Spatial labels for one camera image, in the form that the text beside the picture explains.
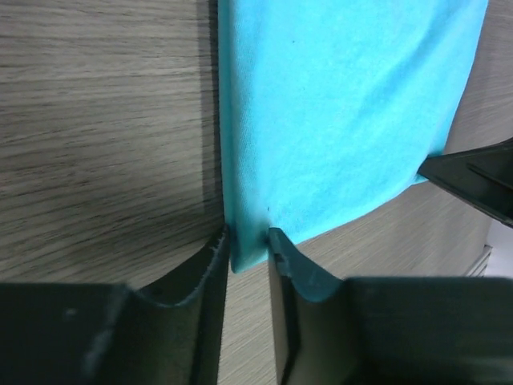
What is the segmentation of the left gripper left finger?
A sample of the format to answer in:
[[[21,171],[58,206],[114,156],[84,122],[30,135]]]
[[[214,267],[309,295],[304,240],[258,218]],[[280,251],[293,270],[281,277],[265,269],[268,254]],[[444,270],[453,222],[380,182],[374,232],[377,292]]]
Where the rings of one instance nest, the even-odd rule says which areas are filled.
[[[229,254],[223,227],[138,290],[2,283],[2,383],[216,383]]]

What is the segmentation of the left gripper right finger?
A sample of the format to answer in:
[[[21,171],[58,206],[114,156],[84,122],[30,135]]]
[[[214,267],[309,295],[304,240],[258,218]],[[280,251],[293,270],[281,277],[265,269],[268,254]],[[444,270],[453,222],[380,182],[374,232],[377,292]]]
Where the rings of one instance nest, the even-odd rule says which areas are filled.
[[[280,384],[509,384],[512,281],[340,279],[269,231]]]

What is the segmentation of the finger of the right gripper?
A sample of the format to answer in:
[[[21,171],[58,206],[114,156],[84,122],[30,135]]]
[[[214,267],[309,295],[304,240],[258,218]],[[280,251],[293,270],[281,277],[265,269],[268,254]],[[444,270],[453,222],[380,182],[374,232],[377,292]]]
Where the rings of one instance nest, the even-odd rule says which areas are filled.
[[[512,227],[512,139],[429,157],[418,174],[492,219]]]

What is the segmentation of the cyan t shirt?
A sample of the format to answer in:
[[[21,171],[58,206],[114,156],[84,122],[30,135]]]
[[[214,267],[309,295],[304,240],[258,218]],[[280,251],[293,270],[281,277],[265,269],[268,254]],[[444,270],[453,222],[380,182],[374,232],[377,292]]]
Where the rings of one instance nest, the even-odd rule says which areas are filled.
[[[422,181],[469,79],[485,1],[221,1],[231,267],[347,224]]]

